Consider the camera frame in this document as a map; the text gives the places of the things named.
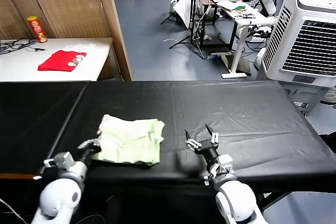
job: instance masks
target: black table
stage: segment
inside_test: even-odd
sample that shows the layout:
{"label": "black table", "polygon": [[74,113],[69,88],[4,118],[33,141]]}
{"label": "black table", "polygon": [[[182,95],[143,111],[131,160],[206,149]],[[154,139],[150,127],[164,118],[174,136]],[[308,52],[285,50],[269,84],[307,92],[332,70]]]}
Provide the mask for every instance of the black table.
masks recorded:
{"label": "black table", "polygon": [[[28,93],[26,85],[18,83],[14,89]],[[207,123],[219,131],[218,152],[233,157],[239,179],[257,194],[273,193],[261,202],[261,209],[291,191],[335,192],[335,155],[277,82],[92,82],[82,91],[82,96],[77,92],[78,103],[68,113],[66,127],[57,134],[54,154],[74,151],[94,137],[104,114],[124,120],[157,118],[165,123],[159,164],[93,162],[87,189],[111,194],[213,194],[200,179],[206,174],[204,161],[185,146],[184,129],[200,140],[208,137]],[[49,146],[55,144],[54,136]],[[31,135],[25,141],[35,138]]]}
{"label": "black table", "polygon": [[0,174],[38,173],[85,86],[0,83]]}

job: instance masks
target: blue floor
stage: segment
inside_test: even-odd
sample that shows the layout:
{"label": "blue floor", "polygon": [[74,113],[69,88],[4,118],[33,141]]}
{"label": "blue floor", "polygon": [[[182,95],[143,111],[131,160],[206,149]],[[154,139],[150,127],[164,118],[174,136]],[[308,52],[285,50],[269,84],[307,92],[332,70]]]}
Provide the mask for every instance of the blue floor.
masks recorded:
{"label": "blue floor", "polygon": [[[115,0],[121,28],[130,60],[133,79],[147,80],[222,80],[228,73],[220,60],[203,60],[186,45],[169,50],[174,41],[189,34],[184,27],[168,21],[160,23],[169,14],[171,0]],[[217,22],[216,29],[228,41],[233,24]],[[244,56],[250,50],[246,48]],[[248,55],[254,61],[256,54]],[[250,63],[253,80],[256,70]],[[336,131],[336,110],[330,105],[318,104],[307,120],[319,134]],[[325,193],[291,193],[264,213],[270,224],[332,224],[336,223],[336,195]]]}

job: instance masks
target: white table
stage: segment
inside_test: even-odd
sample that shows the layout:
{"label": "white table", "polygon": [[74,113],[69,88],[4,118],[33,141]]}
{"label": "white table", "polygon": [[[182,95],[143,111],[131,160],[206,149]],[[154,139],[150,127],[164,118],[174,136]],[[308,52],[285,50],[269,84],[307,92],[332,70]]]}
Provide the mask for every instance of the white table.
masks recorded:
{"label": "white table", "polygon": [[242,56],[241,52],[243,51],[245,39],[248,35],[248,27],[251,26],[251,25],[267,25],[267,24],[269,24],[269,20],[264,15],[259,13],[258,10],[253,9],[252,7],[250,7],[246,3],[242,3],[241,5],[245,5],[245,8],[246,8],[246,11],[244,11],[243,13],[245,13],[245,14],[251,13],[255,16],[255,18],[236,18],[238,13],[229,12],[226,9],[223,9],[227,13],[227,15],[229,15],[234,20],[234,22],[237,23],[238,27],[240,27],[240,28],[242,27],[238,47],[236,49],[236,53],[235,53],[235,56],[233,58],[231,68],[229,68],[229,66],[228,66],[228,61],[223,60],[224,65],[226,66],[226,68],[229,71],[229,73],[222,74],[223,79],[246,77],[245,73],[236,73],[236,70],[237,70],[237,67],[238,67],[239,59]]}
{"label": "white table", "polygon": [[[107,57],[114,67],[115,78],[120,80],[112,38],[49,39],[31,47],[45,51],[22,48],[0,55],[0,82],[97,81]],[[38,66],[58,50],[86,52],[87,55],[72,72],[38,71]]]}

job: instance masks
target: air cooler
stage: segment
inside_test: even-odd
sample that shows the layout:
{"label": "air cooler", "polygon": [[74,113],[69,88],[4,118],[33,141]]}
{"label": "air cooler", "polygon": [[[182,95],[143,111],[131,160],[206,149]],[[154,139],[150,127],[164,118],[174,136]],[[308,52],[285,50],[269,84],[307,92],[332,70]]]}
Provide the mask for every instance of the air cooler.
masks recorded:
{"label": "air cooler", "polygon": [[310,111],[336,83],[336,0],[284,0],[257,79]]}

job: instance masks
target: light green cloth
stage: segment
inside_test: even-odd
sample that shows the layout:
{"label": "light green cloth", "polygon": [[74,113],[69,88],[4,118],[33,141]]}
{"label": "light green cloth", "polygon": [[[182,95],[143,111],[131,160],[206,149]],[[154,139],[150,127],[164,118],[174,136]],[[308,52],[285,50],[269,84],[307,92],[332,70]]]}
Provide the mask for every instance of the light green cloth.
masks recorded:
{"label": "light green cloth", "polygon": [[99,126],[101,152],[93,159],[114,163],[160,162],[164,123],[158,119],[125,121],[104,115]]}

